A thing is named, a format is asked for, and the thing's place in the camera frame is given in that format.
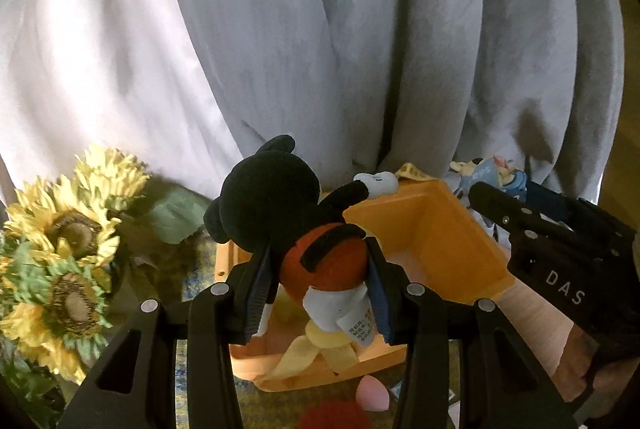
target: artificial sunflower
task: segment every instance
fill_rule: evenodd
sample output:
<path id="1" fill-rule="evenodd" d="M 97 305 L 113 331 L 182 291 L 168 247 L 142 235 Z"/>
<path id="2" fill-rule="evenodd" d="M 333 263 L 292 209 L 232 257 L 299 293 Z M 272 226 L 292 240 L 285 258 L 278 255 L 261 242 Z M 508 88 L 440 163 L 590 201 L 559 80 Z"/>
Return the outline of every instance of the artificial sunflower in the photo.
<path id="1" fill-rule="evenodd" d="M 133 155 L 92 144 L 78 157 L 76 178 L 92 199 L 109 210 L 126 210 L 149 180 L 145 165 Z"/>
<path id="2" fill-rule="evenodd" d="M 81 383 L 85 365 L 107 345 L 100 333 L 111 327 L 104 317 L 103 290 L 91 269 L 81 268 L 73 258 L 46 267 L 28 257 L 14 263 L 23 267 L 14 273 L 29 277 L 17 282 L 14 296 L 19 302 L 0 321 L 0 330 L 28 359 Z"/>
<path id="3" fill-rule="evenodd" d="M 50 186 L 36 180 L 25 184 L 18 203 L 9 205 L 4 227 L 15 237 L 23 237 L 38 247 L 37 259 L 54 261 L 69 256 L 82 265 L 103 266 L 113 260 L 120 238 L 115 235 L 118 218 L 109 218 L 98 201 L 88 204 L 79 197 L 76 180 L 61 176 Z"/>

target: orange plastic bin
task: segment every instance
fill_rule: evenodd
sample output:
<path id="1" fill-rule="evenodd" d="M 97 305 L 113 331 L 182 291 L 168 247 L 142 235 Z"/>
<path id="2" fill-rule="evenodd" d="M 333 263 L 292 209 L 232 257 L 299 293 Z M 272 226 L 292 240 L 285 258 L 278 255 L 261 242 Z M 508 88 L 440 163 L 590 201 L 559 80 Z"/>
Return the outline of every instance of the orange plastic bin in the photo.
<path id="1" fill-rule="evenodd" d="M 500 248 L 441 180 L 403 181 L 393 196 L 359 203 L 344 216 L 371 231 L 385 258 L 402 265 L 411 281 L 428 286 L 444 299 L 473 303 L 478 298 L 496 297 L 513 283 Z M 216 280 L 224 281 L 233 265 L 249 257 L 233 242 L 220 245 Z M 286 327 L 272 317 L 265 337 L 247 346 L 231 346 L 234 375 L 255 382 L 263 391 L 288 391 L 367 375 L 401 363 L 406 354 L 405 346 L 389 346 L 378 334 L 369 348 L 356 348 L 359 363 L 340 375 L 318 357 L 295 377 L 264 380 L 300 334 L 286 333 Z"/>

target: black plush ear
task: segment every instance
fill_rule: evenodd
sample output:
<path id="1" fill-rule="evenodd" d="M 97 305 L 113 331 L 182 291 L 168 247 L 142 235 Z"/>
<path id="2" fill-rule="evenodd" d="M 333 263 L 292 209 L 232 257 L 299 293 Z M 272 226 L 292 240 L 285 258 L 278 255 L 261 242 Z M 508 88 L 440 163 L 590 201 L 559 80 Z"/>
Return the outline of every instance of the black plush ear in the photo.
<path id="1" fill-rule="evenodd" d="M 286 153 L 292 153 L 296 146 L 296 141 L 293 140 L 288 134 L 281 134 L 272 138 L 266 144 L 264 144 L 257 153 L 264 153 L 265 151 L 283 151 Z"/>
<path id="2" fill-rule="evenodd" d="M 213 200 L 207 208 L 207 212 L 204 213 L 204 226 L 216 243 L 227 243 L 229 241 L 230 238 L 222 227 L 222 221 L 220 220 L 220 198 Z"/>

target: green leaf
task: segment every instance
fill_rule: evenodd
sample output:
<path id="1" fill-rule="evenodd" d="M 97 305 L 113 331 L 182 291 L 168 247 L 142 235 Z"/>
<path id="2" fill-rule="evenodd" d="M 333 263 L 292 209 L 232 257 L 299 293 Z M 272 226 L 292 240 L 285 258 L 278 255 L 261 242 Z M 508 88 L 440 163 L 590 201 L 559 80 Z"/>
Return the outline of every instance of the green leaf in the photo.
<path id="1" fill-rule="evenodd" d="M 211 200 L 177 184 L 162 186 L 153 206 L 138 218 L 165 243 L 176 245 L 197 231 Z"/>

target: flower bouquet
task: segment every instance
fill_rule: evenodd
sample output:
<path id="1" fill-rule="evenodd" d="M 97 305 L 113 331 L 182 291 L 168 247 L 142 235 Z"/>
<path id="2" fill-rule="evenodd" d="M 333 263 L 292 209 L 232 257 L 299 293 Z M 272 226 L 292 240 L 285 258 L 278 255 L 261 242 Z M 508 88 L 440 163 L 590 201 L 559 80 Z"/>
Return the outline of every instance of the flower bouquet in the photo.
<path id="1" fill-rule="evenodd" d="M 141 261 L 160 266 L 140 239 L 178 255 L 209 200 L 98 146 L 78 158 L 71 178 L 37 178 L 16 193 L 0 232 L 0 372 L 36 422 L 52 427 L 56 382 L 80 384 L 99 358 L 124 276 L 145 278 L 143 297 L 161 295 L 158 280 L 139 270 Z"/>

